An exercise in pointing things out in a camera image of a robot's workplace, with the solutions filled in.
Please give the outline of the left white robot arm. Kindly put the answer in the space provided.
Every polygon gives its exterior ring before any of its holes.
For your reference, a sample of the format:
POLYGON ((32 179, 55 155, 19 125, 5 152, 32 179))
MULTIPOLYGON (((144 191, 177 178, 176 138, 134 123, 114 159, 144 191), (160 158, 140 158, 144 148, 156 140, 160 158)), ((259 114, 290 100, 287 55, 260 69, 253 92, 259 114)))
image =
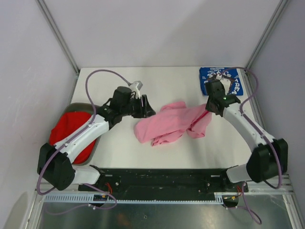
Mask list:
POLYGON ((105 178, 96 166, 76 166, 76 157, 94 140, 110 131, 125 116, 148 118, 156 112, 147 96, 124 86, 119 86, 112 98, 94 107, 93 114, 81 127, 61 141, 40 148, 37 172, 53 188, 64 190, 71 184, 89 184, 99 191, 105 186, 105 178))

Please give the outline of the pink t shirt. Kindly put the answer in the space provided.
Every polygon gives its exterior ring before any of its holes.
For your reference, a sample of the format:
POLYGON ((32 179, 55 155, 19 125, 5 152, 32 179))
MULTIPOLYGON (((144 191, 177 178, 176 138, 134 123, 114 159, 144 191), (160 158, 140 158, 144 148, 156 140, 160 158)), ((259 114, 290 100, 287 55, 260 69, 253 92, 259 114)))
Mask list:
POLYGON ((205 137, 212 120, 212 113, 205 107, 205 104, 187 107, 184 101, 167 104, 135 125, 135 137, 142 144, 150 142, 151 146, 173 143, 185 133, 193 139, 205 137))

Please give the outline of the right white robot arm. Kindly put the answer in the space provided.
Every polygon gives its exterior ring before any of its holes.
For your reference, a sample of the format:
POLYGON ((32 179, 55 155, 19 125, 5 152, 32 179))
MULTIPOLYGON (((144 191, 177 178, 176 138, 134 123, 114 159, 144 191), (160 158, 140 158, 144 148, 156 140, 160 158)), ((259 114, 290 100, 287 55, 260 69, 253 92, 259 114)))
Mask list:
POLYGON ((232 191, 238 182, 260 183, 273 177, 278 177, 281 182, 288 167, 288 143, 282 138, 276 139, 253 121, 237 96, 225 93, 221 81, 207 82, 205 88, 208 95, 206 109, 229 122, 252 152, 246 164, 225 170, 220 187, 232 191))

